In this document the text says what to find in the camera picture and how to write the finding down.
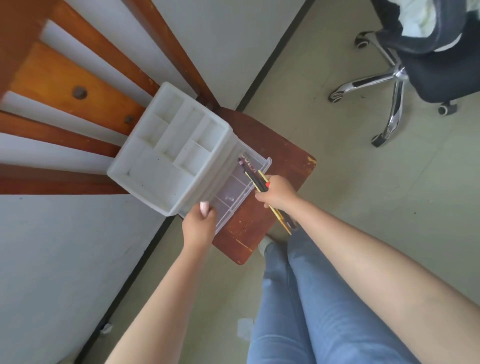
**person's left hand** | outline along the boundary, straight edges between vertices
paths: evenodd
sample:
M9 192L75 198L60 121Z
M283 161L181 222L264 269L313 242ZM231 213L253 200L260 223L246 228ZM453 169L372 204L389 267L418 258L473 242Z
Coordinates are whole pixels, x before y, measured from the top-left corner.
M203 217L200 204L193 205L182 223L184 249L208 250L215 237L216 209L210 207Z

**tiled floor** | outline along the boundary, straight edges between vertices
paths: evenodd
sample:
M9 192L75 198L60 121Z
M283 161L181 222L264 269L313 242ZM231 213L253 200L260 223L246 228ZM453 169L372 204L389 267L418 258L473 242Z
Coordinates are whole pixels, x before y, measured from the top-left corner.
M318 159L300 194L389 242L480 303L480 94L442 118L409 87L404 125L386 145L370 138L386 123L390 84L346 95L332 89L386 64L355 35L379 28L368 0L317 0L245 112ZM272 233L282 238L282 230ZM176 219L99 339L87 363L102 363L181 247ZM182 363L245 363L248 343L237 320L255 318L264 260L246 265L212 250L182 354Z

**round metal bolt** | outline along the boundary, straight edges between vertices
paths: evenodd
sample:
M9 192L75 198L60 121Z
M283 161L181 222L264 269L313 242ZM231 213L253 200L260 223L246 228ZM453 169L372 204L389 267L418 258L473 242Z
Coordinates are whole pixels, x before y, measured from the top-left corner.
M88 96L88 92L85 87L75 86L73 88L72 95L77 100L83 100Z

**person's right arm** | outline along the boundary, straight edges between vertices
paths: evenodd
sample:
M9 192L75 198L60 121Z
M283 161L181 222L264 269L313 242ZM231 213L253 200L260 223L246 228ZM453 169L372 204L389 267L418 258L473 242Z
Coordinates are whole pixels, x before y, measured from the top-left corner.
M270 178L259 201L290 214L355 293L424 364L478 363L480 307L397 249Z

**caster wheel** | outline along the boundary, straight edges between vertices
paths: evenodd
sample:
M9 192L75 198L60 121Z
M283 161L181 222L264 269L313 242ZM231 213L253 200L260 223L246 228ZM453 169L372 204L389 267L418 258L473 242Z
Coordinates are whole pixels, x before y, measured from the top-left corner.
M328 101L330 101L332 104L335 104L336 102L339 102L343 97L343 92L332 92L330 95L328 95Z
M379 146L383 145L387 140L382 137L381 134L378 134L372 138L372 145L375 148L378 148Z
M452 114L455 114L457 111L458 111L458 105L457 104L452 105L448 102L444 102L438 108L438 113L442 116L452 115Z
M368 39L355 38L355 46L357 47L357 49L365 48L369 44L370 44L370 41Z

